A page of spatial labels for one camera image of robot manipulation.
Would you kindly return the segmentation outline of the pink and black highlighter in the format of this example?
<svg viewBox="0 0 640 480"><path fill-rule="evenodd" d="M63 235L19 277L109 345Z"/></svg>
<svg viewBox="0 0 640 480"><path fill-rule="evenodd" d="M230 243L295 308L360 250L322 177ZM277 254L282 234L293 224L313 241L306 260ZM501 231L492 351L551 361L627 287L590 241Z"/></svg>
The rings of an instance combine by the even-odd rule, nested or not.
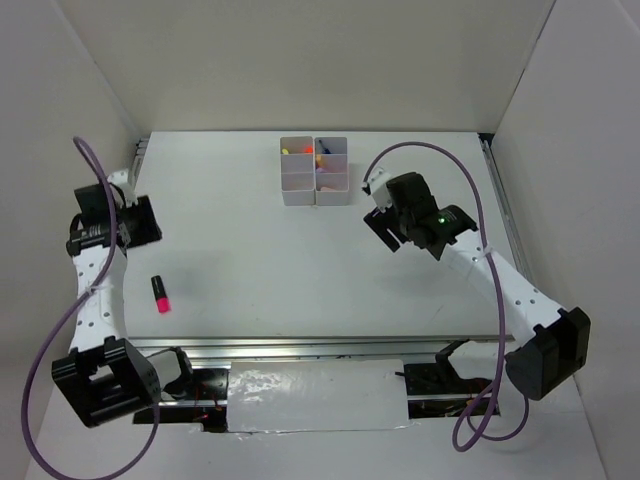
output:
<svg viewBox="0 0 640 480"><path fill-rule="evenodd" d="M160 275L151 278L151 286L156 303L157 310L160 314L166 314L171 311L171 304L164 286L164 282Z"/></svg>

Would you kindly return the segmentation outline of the dark blue pen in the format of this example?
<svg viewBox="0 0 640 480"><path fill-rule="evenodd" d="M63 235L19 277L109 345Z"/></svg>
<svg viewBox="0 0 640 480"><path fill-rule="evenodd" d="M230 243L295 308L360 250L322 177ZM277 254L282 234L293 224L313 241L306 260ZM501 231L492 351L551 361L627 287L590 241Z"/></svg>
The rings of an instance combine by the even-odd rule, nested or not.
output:
<svg viewBox="0 0 640 480"><path fill-rule="evenodd" d="M325 143L322 140L318 139L318 145L321 148L323 154L325 155L332 154L331 150L325 145Z"/></svg>

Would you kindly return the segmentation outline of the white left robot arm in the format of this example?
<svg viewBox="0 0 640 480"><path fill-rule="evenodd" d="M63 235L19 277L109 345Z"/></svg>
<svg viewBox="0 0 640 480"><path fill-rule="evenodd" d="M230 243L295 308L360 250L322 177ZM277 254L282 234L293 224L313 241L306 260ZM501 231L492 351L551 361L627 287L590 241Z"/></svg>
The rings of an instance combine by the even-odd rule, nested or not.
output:
<svg viewBox="0 0 640 480"><path fill-rule="evenodd" d="M109 179L114 193L117 236L110 236L105 191L78 188L80 207L66 250L76 268L78 292L88 298L76 315L66 357L53 361L52 379L82 423L97 427L134 414L164 397L189 397L197 374L186 353L169 347L150 356L128 339L124 277L127 251L161 239L150 200L126 180Z"/></svg>

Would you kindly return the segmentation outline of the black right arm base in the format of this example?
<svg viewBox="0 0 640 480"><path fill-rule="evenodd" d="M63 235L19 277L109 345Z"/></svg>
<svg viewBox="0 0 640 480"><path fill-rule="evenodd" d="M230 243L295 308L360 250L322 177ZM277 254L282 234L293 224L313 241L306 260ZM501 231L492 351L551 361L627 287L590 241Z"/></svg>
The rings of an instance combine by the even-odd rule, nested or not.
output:
<svg viewBox="0 0 640 480"><path fill-rule="evenodd" d="M454 369L450 357L465 343L455 341L436 353L433 362L405 364L395 372L405 383L411 418L459 414L490 384L485 378L463 379Z"/></svg>

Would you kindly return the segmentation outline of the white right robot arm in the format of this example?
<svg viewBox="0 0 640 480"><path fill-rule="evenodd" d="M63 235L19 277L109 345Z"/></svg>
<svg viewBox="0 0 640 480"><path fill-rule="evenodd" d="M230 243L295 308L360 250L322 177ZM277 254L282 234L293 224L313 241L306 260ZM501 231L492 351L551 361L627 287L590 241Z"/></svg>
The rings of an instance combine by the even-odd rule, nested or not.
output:
<svg viewBox="0 0 640 480"><path fill-rule="evenodd" d="M426 250L504 307L506 329L518 344L506 356L506 373L526 398L543 399L584 366L589 316L579 307L565 309L483 246L476 222L458 206L439 207L422 175L394 177L377 168L363 190L375 203L364 221L391 251L404 243Z"/></svg>

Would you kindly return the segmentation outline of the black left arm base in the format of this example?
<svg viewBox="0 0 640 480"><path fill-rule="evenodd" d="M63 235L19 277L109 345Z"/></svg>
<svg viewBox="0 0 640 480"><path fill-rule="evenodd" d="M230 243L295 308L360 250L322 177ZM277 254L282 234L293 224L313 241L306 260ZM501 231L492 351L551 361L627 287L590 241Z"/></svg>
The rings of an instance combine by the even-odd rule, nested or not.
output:
<svg viewBox="0 0 640 480"><path fill-rule="evenodd" d="M194 367L187 380L176 380L164 389L162 401L170 406L222 412L227 406L228 385L228 368Z"/></svg>

